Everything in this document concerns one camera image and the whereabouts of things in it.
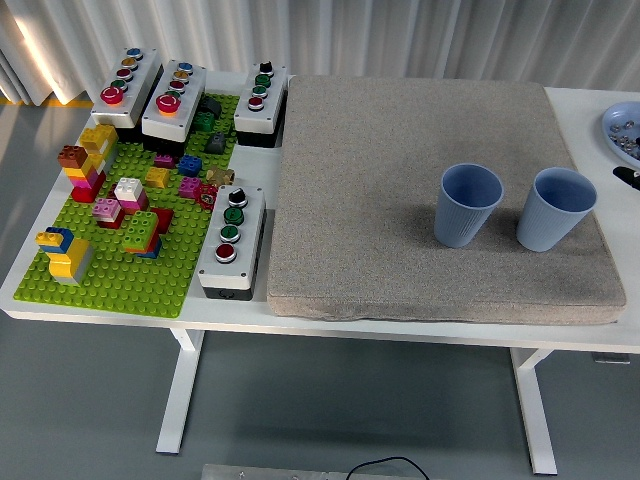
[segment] blue lego brick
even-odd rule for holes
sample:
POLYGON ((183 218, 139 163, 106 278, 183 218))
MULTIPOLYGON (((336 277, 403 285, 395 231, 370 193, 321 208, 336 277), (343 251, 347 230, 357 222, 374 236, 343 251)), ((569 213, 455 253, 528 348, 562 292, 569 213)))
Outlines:
POLYGON ((196 177, 202 170, 202 160, 193 155, 184 155, 178 163, 178 173, 185 177, 196 177))
POLYGON ((67 253, 71 242, 73 242, 73 233, 68 228, 48 227, 45 232, 47 233, 59 233, 62 235, 62 243, 58 247, 40 245, 40 250, 45 253, 67 253))
POLYGON ((152 251, 147 253, 136 253, 135 255, 140 258, 158 258, 158 254, 160 253, 161 249, 162 249, 162 240, 158 238, 158 243, 156 243, 156 246, 152 251))

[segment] gray foam pad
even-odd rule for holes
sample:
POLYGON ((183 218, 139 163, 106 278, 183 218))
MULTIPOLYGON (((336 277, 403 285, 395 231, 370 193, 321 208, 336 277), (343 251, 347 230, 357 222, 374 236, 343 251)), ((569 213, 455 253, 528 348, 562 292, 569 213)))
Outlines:
POLYGON ((550 166, 575 168, 540 85, 294 77, 269 305, 327 320, 614 321, 626 300, 593 214, 546 253, 516 240, 550 166), (442 172, 460 162, 495 171, 505 196, 450 249, 433 223, 442 172))

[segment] table leg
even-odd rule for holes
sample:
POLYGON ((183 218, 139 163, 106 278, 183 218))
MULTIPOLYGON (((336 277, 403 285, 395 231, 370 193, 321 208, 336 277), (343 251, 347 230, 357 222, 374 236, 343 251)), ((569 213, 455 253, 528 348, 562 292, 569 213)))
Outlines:
POLYGON ((511 348, 511 362, 518 385, 520 410, 529 444, 533 473, 557 475, 556 461, 551 447, 549 428, 544 414, 535 366, 553 350, 511 348))
POLYGON ((196 378, 204 330, 172 328, 171 333, 180 343, 180 354, 173 374, 167 408, 164 412, 156 452, 178 453, 187 421, 191 390, 196 378))

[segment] white curtain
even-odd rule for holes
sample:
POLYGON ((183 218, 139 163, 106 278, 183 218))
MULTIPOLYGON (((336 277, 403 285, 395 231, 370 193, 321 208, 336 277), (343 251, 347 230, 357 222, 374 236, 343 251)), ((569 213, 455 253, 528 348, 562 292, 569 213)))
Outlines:
POLYGON ((640 0, 0 0, 12 102, 96 99, 125 47, 292 74, 640 89, 640 0))

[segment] white control box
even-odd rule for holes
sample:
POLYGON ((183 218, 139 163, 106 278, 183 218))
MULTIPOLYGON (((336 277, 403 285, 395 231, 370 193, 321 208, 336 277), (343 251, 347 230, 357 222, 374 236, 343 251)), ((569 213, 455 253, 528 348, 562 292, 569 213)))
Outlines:
POLYGON ((212 211, 211 223, 198 259, 198 278, 209 298, 250 300, 258 261, 261 234, 265 219, 265 198, 262 188, 223 185, 212 211), (237 228, 240 238, 235 243, 223 241, 221 233, 230 224, 225 220, 225 211, 234 208, 229 203, 229 195, 237 190, 244 191, 247 204, 242 207, 244 220, 237 228), (217 258, 218 247, 232 247, 235 258, 221 263, 217 258))
POLYGON ((280 114, 282 99, 289 84, 289 77, 286 67, 273 66, 271 86, 267 89, 267 97, 263 99, 264 107, 260 111, 253 111, 249 108, 249 100, 252 98, 253 87, 256 86, 255 78, 259 74, 260 64, 255 63, 249 71, 244 89, 240 94, 233 121, 237 131, 272 134, 276 130, 276 123, 280 114))
MULTIPOLYGON (((122 50, 122 58, 113 67, 103 89, 109 87, 111 82, 117 80, 116 72, 123 69, 121 65, 123 59, 127 58, 127 51, 122 50)), ((123 100, 116 105, 107 104, 99 98, 91 109, 91 118, 96 124, 113 125, 116 128, 133 128, 136 126, 144 103, 151 92, 153 82, 160 71, 160 56, 156 49, 139 49, 142 58, 138 60, 138 68, 132 71, 131 81, 127 82, 127 90, 124 92, 123 100)))
POLYGON ((175 113, 164 114, 156 104, 156 99, 170 90, 169 84, 173 81, 173 76, 181 63, 186 62, 171 60, 165 66, 162 77, 142 115, 142 133, 145 135, 181 143, 187 139, 191 121, 204 92, 207 70, 204 67, 192 65, 193 73, 189 75, 189 83, 185 85, 184 92, 180 95, 180 106, 175 113))

